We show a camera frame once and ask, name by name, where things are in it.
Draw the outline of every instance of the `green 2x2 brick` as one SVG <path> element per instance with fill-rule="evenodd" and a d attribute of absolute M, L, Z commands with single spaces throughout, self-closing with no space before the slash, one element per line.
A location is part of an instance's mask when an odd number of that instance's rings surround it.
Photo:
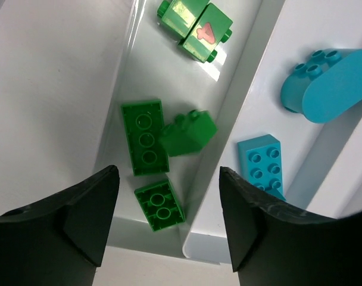
<path fill-rule="evenodd" d="M 168 155 L 157 138 L 164 127 L 160 100 L 121 106 L 133 174 L 169 172 Z"/>
<path fill-rule="evenodd" d="M 185 215 L 168 179 L 137 189 L 135 196 L 153 231 L 185 221 Z"/>

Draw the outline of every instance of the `blue curved brick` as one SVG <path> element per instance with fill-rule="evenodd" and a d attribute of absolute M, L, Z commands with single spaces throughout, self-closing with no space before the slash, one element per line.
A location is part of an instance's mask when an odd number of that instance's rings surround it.
<path fill-rule="evenodd" d="M 252 185 L 275 197 L 283 195 L 282 150 L 280 142 L 264 135 L 238 143 L 242 177 Z"/>
<path fill-rule="evenodd" d="M 362 49 L 314 52 L 295 67 L 281 90 L 284 107 L 326 123 L 362 100 Z"/>

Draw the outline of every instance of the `white tray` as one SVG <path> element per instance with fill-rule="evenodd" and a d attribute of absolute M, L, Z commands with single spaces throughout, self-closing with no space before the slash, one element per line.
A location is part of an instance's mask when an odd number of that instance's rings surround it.
<path fill-rule="evenodd" d="M 115 164 L 121 177 L 109 245 L 184 257 L 183 241 L 207 189 L 195 192 L 193 185 L 199 181 L 196 174 L 200 172 L 200 161 L 209 153 L 170 158 L 167 176 L 184 206 L 187 222 L 153 233 L 133 192 L 163 176 L 133 176 L 120 105 L 159 98 L 166 123 L 176 114 L 194 108 L 208 110 L 214 119 L 218 118 L 261 1 L 213 2 L 232 18 L 232 30 L 236 32 L 226 44 L 217 47 L 218 56 L 212 64 L 202 64 L 180 52 L 177 41 L 159 26 L 156 11 L 160 0 L 136 1 L 126 61 L 117 77 L 96 162 L 96 169 Z"/>
<path fill-rule="evenodd" d="M 158 26 L 161 0 L 137 0 L 131 18 L 130 0 L 5 1 L 0 215 L 116 164 L 121 184 L 109 245 L 229 262 L 217 166 L 238 171 L 236 143 L 265 133 L 282 143 L 287 200 L 337 216 L 360 189 L 345 210 L 362 206 L 362 152 L 355 156 L 362 102 L 325 126 L 279 102 L 290 69 L 314 49 L 362 47 L 362 0 L 212 2 L 234 21 L 233 36 L 212 64 L 200 64 Z M 198 108 L 219 127 L 200 155 L 170 159 L 187 222 L 156 233 L 133 192 L 163 176 L 133 177 L 120 114 L 123 102 L 153 98 L 162 100 L 166 122 Z M 316 184 L 307 188 L 307 179 Z"/>

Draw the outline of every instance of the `printed number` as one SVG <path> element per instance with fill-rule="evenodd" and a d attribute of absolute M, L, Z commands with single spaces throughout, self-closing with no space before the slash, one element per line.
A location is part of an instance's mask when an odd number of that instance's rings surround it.
<path fill-rule="evenodd" d="M 214 44 L 216 42 L 216 37 L 214 37 L 214 33 L 209 22 L 206 23 L 204 27 L 197 29 L 197 39 L 204 39 L 210 44 Z"/>

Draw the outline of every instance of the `green lego brick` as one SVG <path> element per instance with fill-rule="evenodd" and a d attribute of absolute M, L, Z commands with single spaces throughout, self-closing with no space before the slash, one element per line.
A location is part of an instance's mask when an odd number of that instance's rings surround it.
<path fill-rule="evenodd" d="M 168 155 L 157 140 L 164 127 L 161 101 L 123 104 L 121 110 L 133 174 L 139 176 L 169 172 Z"/>
<path fill-rule="evenodd" d="M 153 231 L 185 221 L 185 215 L 168 179 L 135 190 L 135 196 Z"/>
<path fill-rule="evenodd" d="M 179 114 L 174 123 L 167 125 L 159 142 L 170 157 L 200 152 L 217 132 L 217 127 L 207 111 L 192 110 Z"/>
<path fill-rule="evenodd" d="M 202 63 L 211 63 L 217 56 L 219 42 L 225 43 L 232 34 L 229 29 L 233 21 L 214 4 L 207 5 L 202 16 L 185 40 L 180 42 L 183 49 Z"/>
<path fill-rule="evenodd" d="M 163 1 L 157 10 L 157 16 L 164 25 L 184 39 L 208 3 L 209 0 Z"/>

